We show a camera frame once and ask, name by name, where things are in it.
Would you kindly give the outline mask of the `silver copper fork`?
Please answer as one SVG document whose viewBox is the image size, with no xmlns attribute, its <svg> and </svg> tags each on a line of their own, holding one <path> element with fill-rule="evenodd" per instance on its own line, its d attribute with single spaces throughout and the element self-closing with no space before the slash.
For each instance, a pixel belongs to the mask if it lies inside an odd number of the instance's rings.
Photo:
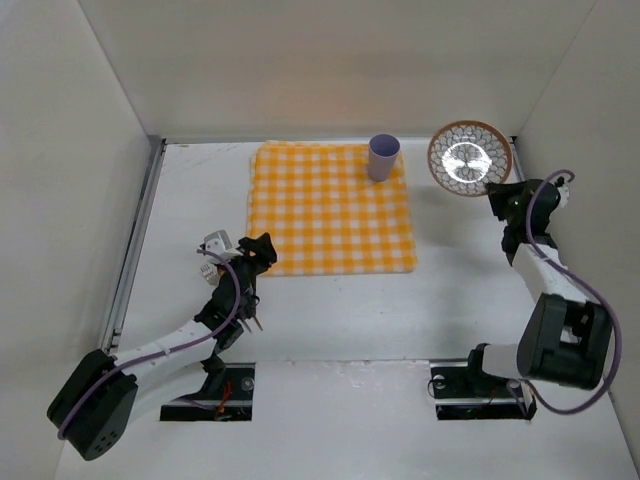
<svg viewBox="0 0 640 480">
<path fill-rule="evenodd" d="M 217 269 L 209 264 L 206 263 L 204 265 L 202 265 L 200 267 L 200 272 L 202 277 L 207 281 L 207 283 L 211 286 L 216 285 L 217 281 L 218 281 L 218 272 Z"/>
</svg>

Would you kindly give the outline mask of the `lavender cup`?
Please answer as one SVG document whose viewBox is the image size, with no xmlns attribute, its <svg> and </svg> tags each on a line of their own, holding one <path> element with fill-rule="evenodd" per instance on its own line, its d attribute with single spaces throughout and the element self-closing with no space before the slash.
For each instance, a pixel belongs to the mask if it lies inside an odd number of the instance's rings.
<svg viewBox="0 0 640 480">
<path fill-rule="evenodd" d="M 378 134 L 369 140 L 367 173 L 374 182 L 386 181 L 400 152 L 399 140 L 390 134 Z"/>
</svg>

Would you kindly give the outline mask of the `copper spoon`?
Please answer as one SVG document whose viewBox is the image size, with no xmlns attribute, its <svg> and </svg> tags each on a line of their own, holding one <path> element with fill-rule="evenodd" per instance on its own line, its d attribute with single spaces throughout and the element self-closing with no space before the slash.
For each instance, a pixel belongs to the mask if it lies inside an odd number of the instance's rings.
<svg viewBox="0 0 640 480">
<path fill-rule="evenodd" d="M 254 322 L 255 322 L 256 326 L 258 327 L 258 329 L 259 329 L 260 331 L 264 331 L 264 328 L 263 328 L 263 326 L 262 326 L 261 322 L 259 321 L 258 317 L 254 315 L 254 316 L 252 317 L 252 319 L 254 320 Z"/>
</svg>

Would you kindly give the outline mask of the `yellow white checkered cloth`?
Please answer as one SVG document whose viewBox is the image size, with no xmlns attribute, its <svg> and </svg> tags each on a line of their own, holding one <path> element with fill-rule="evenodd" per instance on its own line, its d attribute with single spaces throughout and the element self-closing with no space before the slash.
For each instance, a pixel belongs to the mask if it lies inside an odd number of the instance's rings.
<svg viewBox="0 0 640 480">
<path fill-rule="evenodd" d="M 267 141 L 250 161 L 247 234 L 272 276 L 407 273 L 417 264 L 404 162 L 372 181 L 365 144 Z"/>
</svg>

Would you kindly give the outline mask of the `floral patterned plate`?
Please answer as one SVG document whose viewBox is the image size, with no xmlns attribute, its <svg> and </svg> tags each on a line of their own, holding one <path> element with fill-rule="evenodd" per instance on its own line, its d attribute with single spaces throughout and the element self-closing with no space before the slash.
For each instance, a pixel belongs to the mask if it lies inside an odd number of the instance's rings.
<svg viewBox="0 0 640 480">
<path fill-rule="evenodd" d="M 484 196 L 489 184 L 504 183 L 513 163 L 507 138 L 494 126 L 477 120 L 445 125 L 427 148 L 427 166 L 434 181 L 463 197 Z"/>
</svg>

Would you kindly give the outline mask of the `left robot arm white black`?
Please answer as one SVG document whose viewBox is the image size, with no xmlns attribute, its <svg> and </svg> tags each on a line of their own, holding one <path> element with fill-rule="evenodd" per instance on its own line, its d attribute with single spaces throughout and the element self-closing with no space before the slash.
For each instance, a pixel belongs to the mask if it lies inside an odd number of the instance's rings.
<svg viewBox="0 0 640 480">
<path fill-rule="evenodd" d="M 209 250 L 218 269 L 210 299 L 175 331 L 129 351 L 86 354 L 49 405 L 46 415 L 85 461 L 106 454 L 128 424 L 166 402 L 189 399 L 221 384 L 220 354 L 255 319 L 256 282 L 278 260 L 269 233 L 243 237 L 237 247 Z"/>
</svg>

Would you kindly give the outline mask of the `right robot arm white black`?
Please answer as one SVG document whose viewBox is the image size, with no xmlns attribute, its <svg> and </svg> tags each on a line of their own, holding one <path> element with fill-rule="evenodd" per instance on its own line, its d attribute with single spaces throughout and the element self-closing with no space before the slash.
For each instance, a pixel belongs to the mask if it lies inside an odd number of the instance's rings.
<svg viewBox="0 0 640 480">
<path fill-rule="evenodd" d="M 511 345 L 480 344 L 468 357 L 478 381 L 541 380 L 592 390 L 603 374 L 613 325 L 586 289 L 560 272 L 558 247 L 547 227 L 568 197 L 567 186 L 541 180 L 489 183 L 492 212 L 506 223 L 502 250 L 524 280 L 535 307 L 521 339 Z"/>
</svg>

